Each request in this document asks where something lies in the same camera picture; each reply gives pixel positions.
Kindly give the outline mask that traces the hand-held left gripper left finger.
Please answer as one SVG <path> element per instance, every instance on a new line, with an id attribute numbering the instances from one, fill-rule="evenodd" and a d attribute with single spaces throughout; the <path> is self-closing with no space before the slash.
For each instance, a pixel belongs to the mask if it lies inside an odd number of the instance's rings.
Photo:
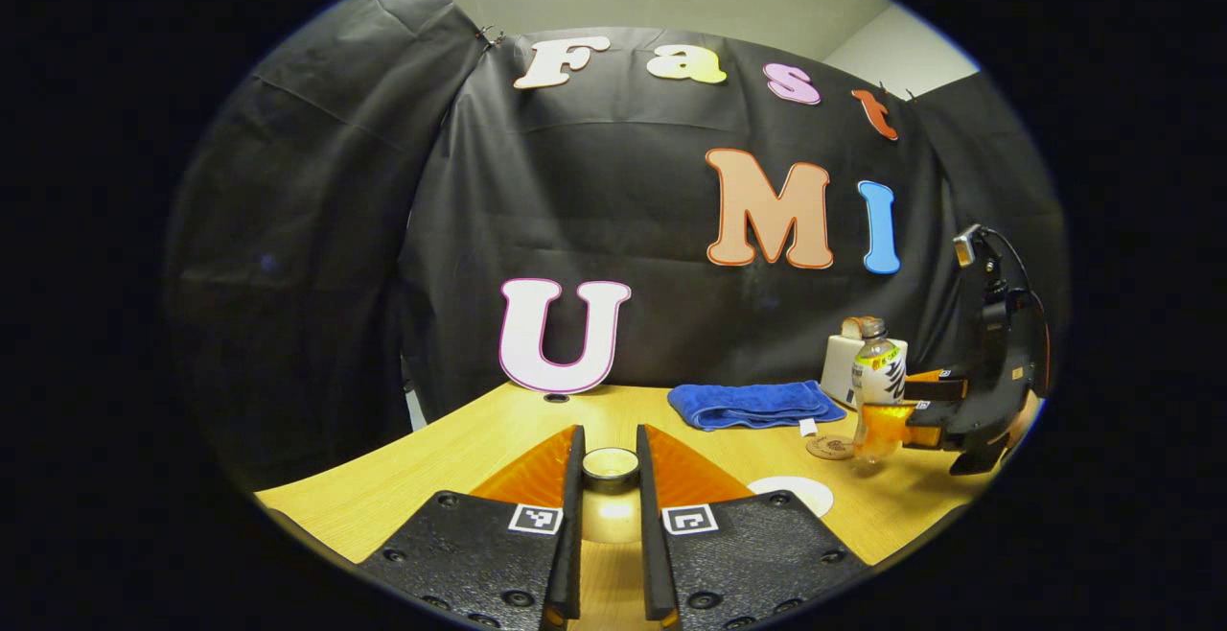
<path id="1" fill-rule="evenodd" d="M 564 630 L 580 615 L 580 464 L 566 426 L 466 494 L 440 490 L 360 562 L 382 584 L 496 630 Z"/>

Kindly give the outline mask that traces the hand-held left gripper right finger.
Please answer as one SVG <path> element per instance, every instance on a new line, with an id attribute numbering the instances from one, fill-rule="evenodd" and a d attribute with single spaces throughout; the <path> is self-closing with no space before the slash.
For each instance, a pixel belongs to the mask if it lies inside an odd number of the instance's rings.
<path id="1" fill-rule="evenodd" d="M 681 439 L 637 430 L 647 619 L 736 630 L 821 603 L 871 566 L 791 489 L 755 492 Z"/>

